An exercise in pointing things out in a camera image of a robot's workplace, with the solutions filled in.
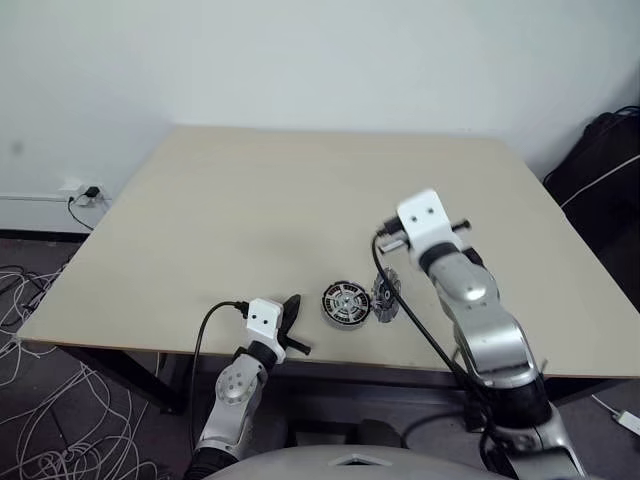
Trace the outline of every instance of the white plug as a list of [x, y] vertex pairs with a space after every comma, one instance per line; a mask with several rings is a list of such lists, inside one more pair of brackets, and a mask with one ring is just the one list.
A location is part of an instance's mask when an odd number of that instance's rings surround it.
[[616, 410], [615, 408], [607, 405], [595, 395], [591, 395], [598, 404], [611, 412], [611, 418], [617, 423], [622, 425], [627, 430], [631, 430], [636, 435], [640, 436], [640, 418], [636, 417], [633, 413], [629, 413], [626, 410]]
[[633, 413], [622, 410], [617, 415], [614, 415], [613, 419], [624, 428], [640, 436], [640, 418], [636, 417]]

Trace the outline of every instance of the table leg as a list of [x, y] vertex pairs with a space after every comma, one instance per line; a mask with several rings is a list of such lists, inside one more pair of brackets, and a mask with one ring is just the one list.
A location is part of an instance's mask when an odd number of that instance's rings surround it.
[[160, 408], [165, 408], [168, 413], [184, 411], [186, 398], [126, 353], [120, 350], [66, 345], [59, 348], [127, 390]]

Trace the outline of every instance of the black bag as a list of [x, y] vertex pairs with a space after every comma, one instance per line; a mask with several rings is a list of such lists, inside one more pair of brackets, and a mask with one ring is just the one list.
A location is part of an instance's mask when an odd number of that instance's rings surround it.
[[640, 310], [639, 154], [640, 108], [604, 113], [544, 185]]

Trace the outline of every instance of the metal gear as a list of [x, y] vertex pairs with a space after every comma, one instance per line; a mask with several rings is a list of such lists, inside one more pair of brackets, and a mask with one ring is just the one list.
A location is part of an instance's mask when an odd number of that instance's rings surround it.
[[[398, 278], [398, 274], [395, 270], [390, 267], [385, 267], [384, 272], [396, 292], [400, 293], [400, 279]], [[393, 296], [391, 290], [389, 290], [380, 274], [378, 274], [373, 282], [373, 293], [371, 297], [371, 307], [375, 316], [378, 317], [378, 321], [381, 323], [389, 323], [393, 320], [400, 309], [400, 304]]]

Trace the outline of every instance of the round metal part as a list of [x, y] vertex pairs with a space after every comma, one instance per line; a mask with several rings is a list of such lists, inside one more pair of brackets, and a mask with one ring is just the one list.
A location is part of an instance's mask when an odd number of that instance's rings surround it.
[[234, 405], [249, 399], [257, 386], [255, 378], [247, 381], [241, 372], [235, 372], [231, 367], [228, 367], [218, 377], [216, 396], [227, 405]]
[[[396, 292], [400, 293], [400, 279], [398, 274], [393, 268], [385, 267], [384, 273], [387, 274], [387, 278]], [[373, 313], [378, 317], [378, 321], [381, 323], [389, 323], [398, 313], [400, 304], [391, 293], [391, 290], [387, 287], [380, 274], [373, 282], [373, 295], [371, 300], [371, 307]]]
[[360, 285], [340, 281], [325, 290], [322, 295], [322, 310], [325, 320], [332, 327], [355, 330], [364, 324], [371, 310], [371, 302]]

